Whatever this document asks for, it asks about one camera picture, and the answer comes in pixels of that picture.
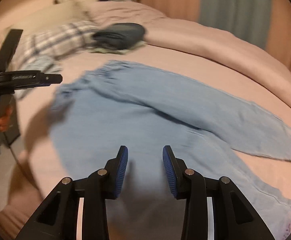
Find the person's left hand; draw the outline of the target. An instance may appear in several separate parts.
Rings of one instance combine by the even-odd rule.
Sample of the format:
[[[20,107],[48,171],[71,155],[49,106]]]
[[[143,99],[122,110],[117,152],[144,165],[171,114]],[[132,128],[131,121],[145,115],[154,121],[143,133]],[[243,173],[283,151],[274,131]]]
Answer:
[[[10,123],[10,116],[12,115],[13,112],[13,107],[11,105],[9,105],[6,110],[5,113],[0,117],[0,131],[1,132],[5,132],[9,127],[9,123]]]

